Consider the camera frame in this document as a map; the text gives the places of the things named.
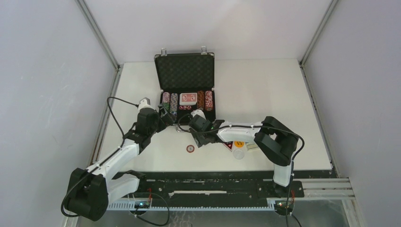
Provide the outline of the red poker chip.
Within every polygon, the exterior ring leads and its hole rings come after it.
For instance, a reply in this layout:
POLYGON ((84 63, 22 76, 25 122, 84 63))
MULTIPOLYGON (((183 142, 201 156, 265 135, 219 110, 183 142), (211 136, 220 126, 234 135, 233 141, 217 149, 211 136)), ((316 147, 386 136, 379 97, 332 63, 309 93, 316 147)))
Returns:
POLYGON ((195 147, 194 147, 193 145, 188 145, 188 146, 186 147, 186 151, 187 151, 188 153, 192 153, 192 152, 194 152, 194 150, 195 150, 195 147))

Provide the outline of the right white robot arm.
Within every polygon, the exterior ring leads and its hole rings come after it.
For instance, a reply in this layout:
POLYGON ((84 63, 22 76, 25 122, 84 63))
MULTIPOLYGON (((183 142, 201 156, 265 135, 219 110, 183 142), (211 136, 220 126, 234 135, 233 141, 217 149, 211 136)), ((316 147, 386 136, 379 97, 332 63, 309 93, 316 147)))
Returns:
POLYGON ((211 122, 195 115, 188 123, 188 132, 198 147, 209 143, 254 143, 274 164, 273 190, 280 197, 292 191, 294 159, 303 149, 304 139, 272 116, 256 123, 211 122))

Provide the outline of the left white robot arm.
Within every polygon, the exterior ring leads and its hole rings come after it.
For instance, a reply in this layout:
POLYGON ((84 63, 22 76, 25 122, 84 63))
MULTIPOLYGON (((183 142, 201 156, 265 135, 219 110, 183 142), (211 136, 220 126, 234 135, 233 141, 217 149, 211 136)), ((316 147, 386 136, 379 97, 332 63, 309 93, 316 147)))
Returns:
POLYGON ((66 217, 99 220, 108 205, 129 193, 144 196, 148 185, 137 176, 115 178, 129 161, 137 157, 151 142, 154 134, 174 124, 169 112, 159 114, 150 107, 140 109, 137 121, 122 136, 122 143, 108 156, 86 169, 76 168, 70 175, 61 212, 66 217))

